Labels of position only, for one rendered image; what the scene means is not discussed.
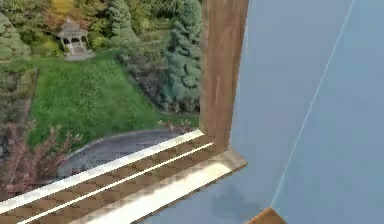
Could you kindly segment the brown wooden framed window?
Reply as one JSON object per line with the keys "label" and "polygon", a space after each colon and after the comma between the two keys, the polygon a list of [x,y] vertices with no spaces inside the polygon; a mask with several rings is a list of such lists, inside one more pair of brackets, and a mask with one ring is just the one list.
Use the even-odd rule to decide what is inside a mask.
{"label": "brown wooden framed window", "polygon": [[108,48],[61,24],[59,58],[15,52],[0,12],[0,224],[134,224],[244,165],[229,145],[248,0],[181,0],[147,43],[125,0]]}

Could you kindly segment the brown wooden furniture corner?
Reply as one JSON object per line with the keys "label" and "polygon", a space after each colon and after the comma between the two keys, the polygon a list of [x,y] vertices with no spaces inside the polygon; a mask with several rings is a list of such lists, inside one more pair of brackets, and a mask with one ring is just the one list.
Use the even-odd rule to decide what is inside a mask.
{"label": "brown wooden furniture corner", "polygon": [[246,224],[287,224],[287,222],[272,207],[268,207]]}

